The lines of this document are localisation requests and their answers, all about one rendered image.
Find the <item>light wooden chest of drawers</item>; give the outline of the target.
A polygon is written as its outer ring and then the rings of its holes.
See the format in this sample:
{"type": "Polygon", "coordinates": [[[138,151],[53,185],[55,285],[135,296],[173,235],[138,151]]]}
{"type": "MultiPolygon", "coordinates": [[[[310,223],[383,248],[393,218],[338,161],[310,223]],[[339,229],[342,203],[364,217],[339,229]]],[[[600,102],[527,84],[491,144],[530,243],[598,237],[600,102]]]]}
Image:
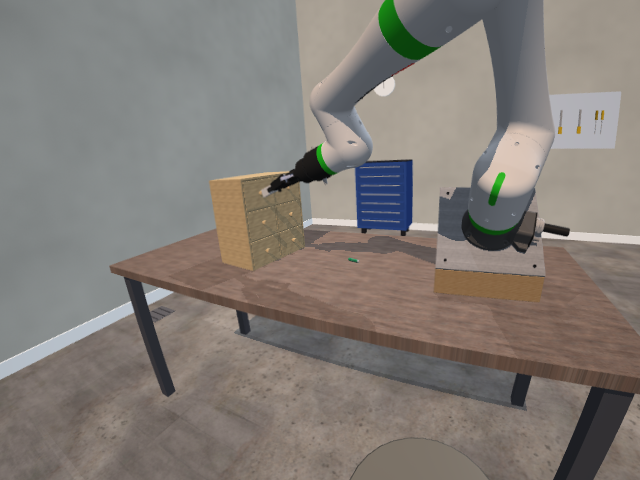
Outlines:
{"type": "Polygon", "coordinates": [[[274,181],[273,176],[281,175],[276,173],[281,173],[284,175],[289,173],[289,171],[260,173],[258,175],[269,175],[269,176],[253,176],[256,178],[244,178],[243,180],[229,180],[233,177],[209,180],[222,263],[226,263],[229,265],[254,271],[256,269],[259,269],[269,263],[272,263],[282,257],[285,257],[305,247],[300,182],[298,182],[298,185],[299,185],[298,198],[276,203],[276,198],[274,193],[274,200],[275,200],[274,204],[270,204],[270,205],[250,209],[250,210],[246,210],[245,208],[242,181],[263,178],[263,177],[271,178],[272,181],[274,181]],[[276,204],[280,204],[280,203],[284,203],[292,200],[300,201],[302,222],[279,230],[276,204]],[[246,212],[257,210],[257,209],[268,207],[268,206],[275,207],[277,231],[258,237],[256,239],[250,240],[246,212]],[[282,256],[279,232],[299,224],[302,226],[304,246],[282,256]],[[254,269],[250,242],[269,236],[274,233],[278,233],[280,257],[254,269]]]}

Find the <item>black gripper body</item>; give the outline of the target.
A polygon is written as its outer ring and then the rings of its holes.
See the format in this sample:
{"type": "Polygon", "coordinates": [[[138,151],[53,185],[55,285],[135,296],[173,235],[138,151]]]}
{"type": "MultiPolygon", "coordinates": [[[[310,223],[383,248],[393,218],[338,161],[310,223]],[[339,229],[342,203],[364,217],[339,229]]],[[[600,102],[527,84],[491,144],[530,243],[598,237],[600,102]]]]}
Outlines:
{"type": "Polygon", "coordinates": [[[311,183],[311,182],[315,181],[314,179],[310,178],[308,176],[308,174],[306,173],[306,171],[304,169],[304,165],[303,165],[303,158],[300,159],[299,161],[297,161],[296,166],[295,166],[295,170],[292,171],[292,172],[289,172],[288,175],[290,175],[292,173],[293,173],[293,176],[288,179],[289,182],[292,182],[293,180],[299,179],[299,178],[304,183],[311,183]]]}

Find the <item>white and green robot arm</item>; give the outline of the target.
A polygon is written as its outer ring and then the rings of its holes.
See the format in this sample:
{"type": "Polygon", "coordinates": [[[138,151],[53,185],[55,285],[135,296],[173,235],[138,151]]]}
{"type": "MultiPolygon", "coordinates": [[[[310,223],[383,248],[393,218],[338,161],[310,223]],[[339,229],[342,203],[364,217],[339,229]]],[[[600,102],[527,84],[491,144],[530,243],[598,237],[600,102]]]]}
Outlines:
{"type": "Polygon", "coordinates": [[[494,73],[497,130],[474,166],[462,232],[477,248],[496,251],[513,245],[525,253],[540,240],[534,234],[570,233],[525,210],[555,138],[544,0],[385,0],[349,54],[313,89],[310,108],[326,142],[312,146],[303,164],[312,179],[325,184],[329,176],[365,164],[373,143],[354,106],[482,19],[494,73]]]}

